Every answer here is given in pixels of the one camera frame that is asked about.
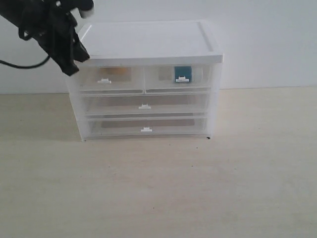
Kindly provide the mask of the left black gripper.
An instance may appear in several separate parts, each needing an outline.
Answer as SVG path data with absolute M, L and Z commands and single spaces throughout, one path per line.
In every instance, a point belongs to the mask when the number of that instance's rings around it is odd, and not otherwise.
M 60 67 L 72 76 L 79 71 L 74 61 L 90 59 L 79 38 L 75 38 L 77 22 L 70 11 L 72 0 L 26 0 L 18 25 L 18 36 L 25 41 L 35 39 Z

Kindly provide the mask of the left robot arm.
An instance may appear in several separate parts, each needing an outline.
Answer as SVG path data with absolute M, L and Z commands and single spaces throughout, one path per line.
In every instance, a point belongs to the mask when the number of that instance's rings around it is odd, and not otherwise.
M 77 21 L 72 10 L 78 9 L 85 19 L 94 12 L 92 0 L 2 0 L 0 14 L 18 28 L 18 36 L 24 41 L 34 39 L 47 53 L 42 62 L 25 66 L 6 61 L 1 64 L 16 69 L 34 69 L 49 60 L 58 64 L 61 71 L 72 76 L 79 71 L 75 64 L 87 61 L 90 56 L 81 43 L 75 28 Z

